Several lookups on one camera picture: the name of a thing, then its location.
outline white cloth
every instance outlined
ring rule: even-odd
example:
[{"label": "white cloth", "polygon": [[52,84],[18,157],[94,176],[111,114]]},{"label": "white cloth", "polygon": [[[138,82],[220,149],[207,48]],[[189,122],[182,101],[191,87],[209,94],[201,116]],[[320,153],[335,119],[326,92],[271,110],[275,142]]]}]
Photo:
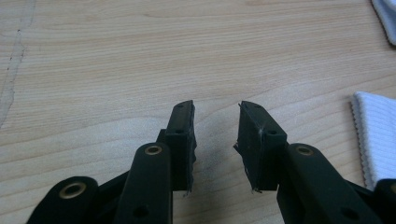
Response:
[{"label": "white cloth", "polygon": [[372,0],[390,44],[396,46],[396,0]]},{"label": "white cloth", "polygon": [[365,184],[374,189],[378,180],[396,178],[396,100],[357,91],[352,110]]}]

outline black plastic part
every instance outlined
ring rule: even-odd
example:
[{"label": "black plastic part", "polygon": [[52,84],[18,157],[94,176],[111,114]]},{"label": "black plastic part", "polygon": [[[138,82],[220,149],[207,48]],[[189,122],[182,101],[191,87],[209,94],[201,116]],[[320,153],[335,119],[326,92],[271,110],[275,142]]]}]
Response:
[{"label": "black plastic part", "polygon": [[364,187],[361,187],[355,183],[352,183],[350,181],[347,181],[348,185],[350,187],[352,187],[356,193],[358,193],[359,197],[361,197],[361,199],[367,204],[369,205],[373,210],[375,210],[376,208],[376,204],[375,204],[375,197],[374,197],[374,193]]},{"label": "black plastic part", "polygon": [[[303,223],[382,223],[316,148],[292,144],[281,159],[290,182],[280,184],[282,190],[277,198],[287,197],[282,195],[284,192],[292,195],[293,201],[304,207],[304,213],[297,216],[304,218]],[[290,221],[296,214],[287,200],[278,202],[285,223],[298,223]]]},{"label": "black plastic part", "polygon": [[382,179],[376,183],[374,190],[377,213],[384,223],[396,221],[396,179]]},{"label": "black plastic part", "polygon": [[287,146],[287,135],[260,105],[240,105],[238,140],[234,148],[242,156],[252,189],[277,189],[277,155]]},{"label": "black plastic part", "polygon": [[161,130],[157,142],[171,148],[173,190],[191,191],[192,165],[196,161],[197,147],[194,134],[194,111],[192,101],[175,105],[166,130]]},{"label": "black plastic part", "polygon": [[167,145],[140,147],[120,196],[114,224],[172,223],[171,153]]},{"label": "black plastic part", "polygon": [[107,224],[112,222],[128,174],[129,172],[125,172],[99,186],[99,193],[93,205],[95,212],[94,216],[91,218],[92,223]]},{"label": "black plastic part", "polygon": [[48,192],[27,223],[90,223],[97,191],[96,181],[89,177],[74,176],[63,180]]}]

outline bolt hole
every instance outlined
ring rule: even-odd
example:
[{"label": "bolt hole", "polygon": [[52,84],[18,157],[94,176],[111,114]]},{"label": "bolt hole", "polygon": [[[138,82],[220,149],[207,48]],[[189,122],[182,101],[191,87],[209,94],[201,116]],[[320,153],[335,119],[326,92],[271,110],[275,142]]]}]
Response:
[{"label": "bolt hole", "polygon": [[67,185],[59,192],[59,197],[62,199],[76,198],[78,195],[85,191],[87,185],[82,182],[75,182]]},{"label": "bolt hole", "polygon": [[142,205],[134,210],[135,217],[146,217],[148,215],[149,215],[149,209],[147,205]]},{"label": "bolt hole", "polygon": [[341,214],[343,214],[344,217],[347,217],[349,219],[359,220],[359,214],[350,208],[342,207]]},{"label": "bolt hole", "polygon": [[310,155],[314,154],[314,151],[313,151],[311,148],[307,148],[307,147],[297,147],[296,149],[297,149],[297,151],[298,151],[300,154],[305,155],[305,156],[310,156]]},{"label": "bolt hole", "polygon": [[148,147],[145,149],[146,154],[151,155],[151,156],[156,155],[156,154],[160,153],[161,151],[163,151],[163,149],[158,146],[152,146],[152,147]]}]

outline brass grommet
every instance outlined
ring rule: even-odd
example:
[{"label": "brass grommet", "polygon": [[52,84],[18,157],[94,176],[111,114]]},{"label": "brass grommet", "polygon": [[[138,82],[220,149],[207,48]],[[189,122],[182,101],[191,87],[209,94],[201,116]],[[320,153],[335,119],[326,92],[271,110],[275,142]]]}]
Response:
[{"label": "brass grommet", "polygon": [[161,153],[163,151],[163,149],[159,146],[150,146],[150,147],[146,147],[145,149],[145,153],[153,156],[153,155],[157,155],[159,153]]},{"label": "brass grommet", "polygon": [[314,151],[308,147],[297,147],[296,150],[305,156],[312,156],[314,154]]},{"label": "brass grommet", "polygon": [[62,199],[76,198],[78,195],[82,194],[86,188],[86,184],[82,182],[74,182],[61,189],[59,192],[59,197]]}]

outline wood grain surface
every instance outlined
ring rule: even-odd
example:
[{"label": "wood grain surface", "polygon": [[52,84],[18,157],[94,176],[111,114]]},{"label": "wood grain surface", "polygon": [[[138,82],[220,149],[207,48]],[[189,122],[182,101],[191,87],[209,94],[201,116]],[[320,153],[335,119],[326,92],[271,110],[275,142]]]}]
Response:
[{"label": "wood grain surface", "polygon": [[0,223],[67,177],[125,172],[190,99],[195,183],[174,223],[283,223],[233,149],[238,103],[363,185],[350,97],[396,98],[396,50],[369,0],[2,0],[0,83]]}]

